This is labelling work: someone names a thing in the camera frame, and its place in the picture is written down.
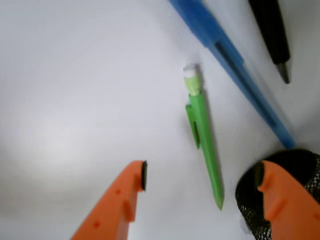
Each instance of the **orange plastic part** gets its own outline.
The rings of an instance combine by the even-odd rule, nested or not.
[[[126,240],[143,190],[143,161],[131,162],[104,193],[72,240]]]
[[[319,240],[320,206],[304,187],[276,163],[263,161],[264,218],[272,240]]]

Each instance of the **pen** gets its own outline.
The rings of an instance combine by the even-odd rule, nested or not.
[[[185,110],[190,122],[192,135],[196,147],[200,145],[203,151],[206,168],[211,181],[211,187],[216,205],[222,210],[224,193],[220,180],[219,167],[214,150],[208,113],[204,96],[201,92],[201,81],[197,68],[194,64],[186,66],[184,69],[184,82],[189,91],[190,104],[185,106]]]
[[[278,0],[249,0],[249,3],[271,59],[283,81],[289,84],[286,62],[290,53]]]
[[[215,56],[233,82],[287,149],[296,143],[244,67],[244,60],[201,0],[169,0],[199,41]]]

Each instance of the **white surface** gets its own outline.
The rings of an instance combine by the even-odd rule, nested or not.
[[[319,150],[320,1],[280,1],[289,86],[248,2],[207,2],[296,140]],[[2,0],[0,29],[0,239],[70,238],[136,159],[148,161],[147,191],[130,240],[253,239],[241,230],[236,184],[281,146],[167,1]],[[222,212],[185,113],[182,69],[194,60],[214,126]]]

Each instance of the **black mesh fabric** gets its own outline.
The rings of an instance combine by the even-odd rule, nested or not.
[[[307,150],[277,152],[264,160],[274,162],[290,173],[320,204],[320,156]],[[256,164],[240,179],[235,199],[244,220],[256,240],[271,240],[271,225],[265,220],[263,194],[255,184]]]

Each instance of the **pencil eraser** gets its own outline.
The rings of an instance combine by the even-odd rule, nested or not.
[[[197,65],[195,63],[188,64],[183,68],[185,78],[193,78],[197,75]]]

